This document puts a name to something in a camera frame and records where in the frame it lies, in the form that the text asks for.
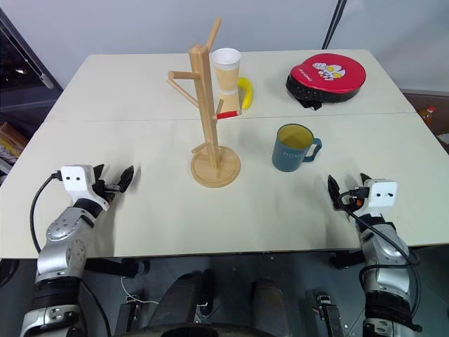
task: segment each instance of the wooden stand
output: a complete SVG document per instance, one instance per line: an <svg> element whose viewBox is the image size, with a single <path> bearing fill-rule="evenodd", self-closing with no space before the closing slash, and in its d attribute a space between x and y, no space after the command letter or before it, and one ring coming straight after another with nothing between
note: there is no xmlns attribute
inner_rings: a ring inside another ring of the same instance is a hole
<svg viewBox="0 0 449 337"><path fill-rule="evenodd" d="M209 51L220 27L221 19L209 34L206 45L196 45L189 50L192 72L168 72L168 83L193 105L199 108L203 125L204 143L192 150L194 157L190 168L195 180L206 187L222 187L230 184L240 172L239 156L228 147L219 146L217 139L217 117L223 101L220 100L215 113L213 106L212 79L210 77ZM181 88L174 79L193 79L196 100Z"/></svg>

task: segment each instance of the wall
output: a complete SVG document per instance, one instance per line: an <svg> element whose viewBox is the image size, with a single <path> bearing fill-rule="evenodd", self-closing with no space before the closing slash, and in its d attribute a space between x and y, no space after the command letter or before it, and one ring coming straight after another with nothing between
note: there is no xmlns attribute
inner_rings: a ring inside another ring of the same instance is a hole
<svg viewBox="0 0 449 337"><path fill-rule="evenodd" d="M223 18L214 47L320 49L336 0L1 0L65 87L91 53L184 53ZM350 0L330 48L367 48L406 89L449 91L449 1Z"/></svg>

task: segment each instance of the blue mug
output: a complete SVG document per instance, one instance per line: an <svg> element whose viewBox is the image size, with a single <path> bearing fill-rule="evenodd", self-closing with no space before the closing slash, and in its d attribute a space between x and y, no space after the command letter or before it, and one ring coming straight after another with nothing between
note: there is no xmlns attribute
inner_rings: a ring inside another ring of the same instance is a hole
<svg viewBox="0 0 449 337"><path fill-rule="evenodd" d="M315 144L314 152L306 157L312 144ZM292 172L300 167L300 164L315 160L316 154L323 145L321 139L305 126L299 124L286 124L277 133L273 150L273 165L283 172Z"/></svg>

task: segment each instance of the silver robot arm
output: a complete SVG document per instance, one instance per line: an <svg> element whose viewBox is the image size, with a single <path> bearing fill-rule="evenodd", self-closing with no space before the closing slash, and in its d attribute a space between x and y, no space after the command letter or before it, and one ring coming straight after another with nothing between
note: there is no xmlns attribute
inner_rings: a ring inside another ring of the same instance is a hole
<svg viewBox="0 0 449 337"><path fill-rule="evenodd" d="M346 211L359 232L366 263L360 273L366 295L363 336L416 336L422 328L413 324L408 269L418 264L417 258L394 224L384 219L394 205L397 183L364 174L361 178L362 187L340 194L337 182L329 176L328 190L334 208Z"/></svg>
<svg viewBox="0 0 449 337"><path fill-rule="evenodd" d="M74 205L67 207L46 231L46 245L37 259L32 310L25 314L20 337L81 337L78 293L86 252L98 216L109 209L115 192L125 192L133 179L127 168L117 185L100 180L103 166L64 166L58 172Z"/></svg>

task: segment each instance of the yellow banana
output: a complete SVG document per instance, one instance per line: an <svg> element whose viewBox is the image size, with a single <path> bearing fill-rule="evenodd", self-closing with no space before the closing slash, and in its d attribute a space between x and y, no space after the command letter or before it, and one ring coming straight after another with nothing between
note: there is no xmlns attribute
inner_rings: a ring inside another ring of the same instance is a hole
<svg viewBox="0 0 449 337"><path fill-rule="evenodd" d="M243 110L249 109L251 103L253 102L253 86L251 85L250 80L245 77L240 77L237 85L241 90L245 91L241 108Z"/></svg>

